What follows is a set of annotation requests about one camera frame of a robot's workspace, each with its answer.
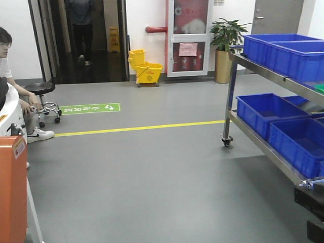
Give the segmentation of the orange white robot base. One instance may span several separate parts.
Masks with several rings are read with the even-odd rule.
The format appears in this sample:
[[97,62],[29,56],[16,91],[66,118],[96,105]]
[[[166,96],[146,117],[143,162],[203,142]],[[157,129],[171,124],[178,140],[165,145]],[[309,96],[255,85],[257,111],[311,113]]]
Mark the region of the orange white robot base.
[[1,242],[24,242],[27,142],[19,95],[8,86],[1,110]]

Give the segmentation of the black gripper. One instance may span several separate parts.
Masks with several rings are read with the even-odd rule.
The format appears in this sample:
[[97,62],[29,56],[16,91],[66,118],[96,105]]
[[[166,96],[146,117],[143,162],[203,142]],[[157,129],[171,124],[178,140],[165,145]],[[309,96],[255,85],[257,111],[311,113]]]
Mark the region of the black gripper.
[[323,177],[306,179],[295,186],[294,201],[318,218],[307,221],[307,238],[323,242]]

